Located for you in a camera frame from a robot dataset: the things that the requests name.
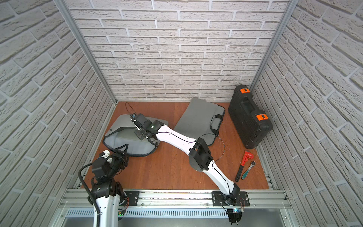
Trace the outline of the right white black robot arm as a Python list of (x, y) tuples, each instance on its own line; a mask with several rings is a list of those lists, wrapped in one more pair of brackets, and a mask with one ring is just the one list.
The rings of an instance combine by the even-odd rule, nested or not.
[(135, 134), (140, 140), (147, 139), (153, 145), (161, 141), (166, 142), (183, 151), (189, 157), (190, 166), (198, 172), (205, 173), (217, 185), (225, 204), (228, 206), (237, 204), (240, 187), (219, 169), (203, 138), (189, 138), (172, 130), (161, 121), (150, 121), (142, 114), (133, 113), (130, 119), (137, 128)]

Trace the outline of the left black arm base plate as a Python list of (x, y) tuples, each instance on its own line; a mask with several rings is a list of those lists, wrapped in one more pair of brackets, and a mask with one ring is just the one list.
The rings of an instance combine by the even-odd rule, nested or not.
[(140, 191), (135, 190), (125, 190), (124, 196), (120, 200), (120, 205), (122, 207), (126, 206), (136, 206), (139, 200)]

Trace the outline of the green handled ratchet wrench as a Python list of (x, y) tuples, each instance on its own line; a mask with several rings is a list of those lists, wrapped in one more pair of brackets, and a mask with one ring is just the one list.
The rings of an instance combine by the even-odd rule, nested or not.
[(250, 170), (254, 167), (256, 165), (256, 162), (255, 161), (252, 161), (251, 162), (251, 164), (250, 164), (250, 166), (249, 166), (249, 168), (244, 172), (244, 174), (242, 175), (242, 177), (241, 177), (241, 179), (242, 180), (244, 180), (247, 176), (248, 176), (248, 174), (249, 174), (249, 172), (250, 172)]

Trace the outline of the red black pipe wrench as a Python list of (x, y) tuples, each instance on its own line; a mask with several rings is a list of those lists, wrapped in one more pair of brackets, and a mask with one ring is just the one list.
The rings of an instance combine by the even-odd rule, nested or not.
[(240, 178), (241, 178), (241, 175), (242, 175), (242, 172), (243, 172), (243, 169), (244, 169), (244, 165), (245, 163), (249, 160), (249, 159), (253, 159), (254, 158), (254, 155), (252, 153), (250, 153), (249, 151), (245, 151), (244, 152), (244, 156), (243, 156), (243, 159), (241, 161), (241, 164), (240, 164), (240, 167), (238, 169), (238, 172), (237, 172), (237, 175), (235, 177), (235, 181), (236, 182), (239, 182)]

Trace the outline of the grey laptop bag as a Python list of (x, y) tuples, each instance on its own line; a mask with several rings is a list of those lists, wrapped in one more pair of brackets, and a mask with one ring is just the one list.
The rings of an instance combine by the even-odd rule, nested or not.
[(193, 98), (174, 131), (189, 138), (203, 138), (211, 146), (219, 135), (225, 108), (199, 98)]
[(154, 153), (160, 141), (153, 145), (146, 138), (140, 140), (135, 134), (136, 130), (130, 115), (120, 115), (106, 133), (103, 144), (114, 153), (127, 151), (131, 157), (145, 157)]

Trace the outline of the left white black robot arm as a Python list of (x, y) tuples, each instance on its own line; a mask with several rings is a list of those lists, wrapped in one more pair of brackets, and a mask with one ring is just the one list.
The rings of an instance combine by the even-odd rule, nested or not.
[(114, 179), (123, 167), (121, 155), (111, 154), (108, 150), (92, 163), (94, 178), (90, 199), (95, 207), (95, 227), (117, 227), (130, 205), (121, 183)]

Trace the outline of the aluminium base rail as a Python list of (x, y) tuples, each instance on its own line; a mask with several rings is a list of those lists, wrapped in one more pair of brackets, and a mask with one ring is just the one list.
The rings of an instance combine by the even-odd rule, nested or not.
[(187, 209), (291, 209), (292, 205), (284, 191), (281, 190), (246, 190), (250, 206), (213, 206), (211, 192), (213, 190), (151, 190), (131, 189), (140, 191), (136, 206), (130, 208), (187, 208)]

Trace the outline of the black tool case orange latches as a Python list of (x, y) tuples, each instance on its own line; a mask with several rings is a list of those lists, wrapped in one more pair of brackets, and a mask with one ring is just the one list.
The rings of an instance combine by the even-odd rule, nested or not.
[(228, 112), (247, 149), (255, 148), (272, 130), (267, 114), (253, 101), (246, 85), (236, 86)]

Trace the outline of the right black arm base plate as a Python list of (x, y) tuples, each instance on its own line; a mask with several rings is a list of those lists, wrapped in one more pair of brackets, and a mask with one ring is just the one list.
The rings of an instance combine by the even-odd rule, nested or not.
[[(226, 198), (224, 197), (224, 195), (221, 192), (212, 191), (211, 195), (212, 195), (213, 206), (224, 206), (224, 207), (232, 206), (232, 205), (228, 205), (226, 203)], [(236, 206), (240, 206), (240, 207), (241, 206), (243, 206), (243, 207), (250, 206), (250, 201), (249, 201), (247, 192), (240, 191), (238, 193), (237, 200), (236, 200)]]

